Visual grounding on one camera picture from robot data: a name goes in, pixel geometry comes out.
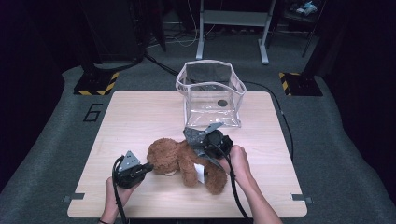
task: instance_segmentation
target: wrist strap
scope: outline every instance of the wrist strap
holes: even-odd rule
[[[100,223],[103,223],[103,224],[110,224],[110,223],[107,223],[107,222],[102,221],[100,218],[99,218],[99,222],[100,222]]]

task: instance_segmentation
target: human arm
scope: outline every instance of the human arm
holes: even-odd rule
[[[123,189],[117,187],[117,191],[119,193],[119,197],[122,203],[122,206],[124,206],[129,198],[131,197],[131,194],[134,192],[134,190],[140,185],[137,184],[133,186],[130,189]],[[116,203],[116,196],[114,194],[114,187],[113,187],[113,179],[109,177],[106,181],[106,201],[105,201],[105,209],[103,211],[103,214],[100,217],[100,220],[98,221],[98,224],[103,224],[103,223],[114,223],[116,221],[117,215],[119,214],[119,208]]]
[[[271,205],[266,201],[259,185],[250,172],[248,155],[243,147],[233,146],[230,152],[230,160],[235,174],[235,181],[247,196],[251,213],[256,224],[282,223]],[[230,166],[223,158],[219,160],[220,165],[229,174]]]

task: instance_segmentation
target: clear plastic container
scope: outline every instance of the clear plastic container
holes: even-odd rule
[[[246,92],[229,63],[201,60],[185,63],[177,76],[176,89],[183,94],[186,127],[241,127],[238,110]]]

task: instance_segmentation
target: gray carpet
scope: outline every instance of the gray carpet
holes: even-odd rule
[[[263,65],[258,38],[255,35],[214,37],[205,42],[204,58],[231,63],[242,80],[268,87],[280,102],[292,134],[295,171],[304,195],[314,200],[307,206],[305,217],[283,218],[283,221],[396,223],[394,204],[376,172],[364,162],[346,136],[337,106],[321,77],[316,80],[322,97],[290,97],[283,92],[278,73],[303,71],[315,43],[307,56],[301,58],[305,39],[296,35],[276,35],[268,49],[270,64]],[[196,47],[196,42],[189,47],[170,43],[166,52],[155,46],[148,48],[148,54],[179,71],[185,62],[195,60]],[[113,91],[107,96],[74,95],[73,88],[81,74],[79,67],[64,72],[65,87],[59,104],[0,195],[0,223],[95,223],[92,218],[68,217],[69,203],[63,199],[71,195],[78,184],[111,94],[118,90],[175,89],[176,78],[146,59],[120,72]],[[247,90],[266,91],[253,84],[247,84]],[[95,107],[101,111],[99,118],[96,122],[84,122],[92,104],[102,104]],[[277,113],[291,149],[285,121],[280,112]],[[165,223],[165,220],[134,220],[133,223]],[[244,222],[238,219],[206,223]]]

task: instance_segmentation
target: brown teddy bear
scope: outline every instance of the brown teddy bear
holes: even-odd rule
[[[170,138],[158,139],[149,146],[147,159],[154,166],[156,174],[169,175],[180,170],[183,183],[187,187],[193,187],[198,182],[195,163],[205,167],[205,185],[210,193],[222,193],[227,183],[225,171],[209,160],[197,156],[186,140],[177,142]]]

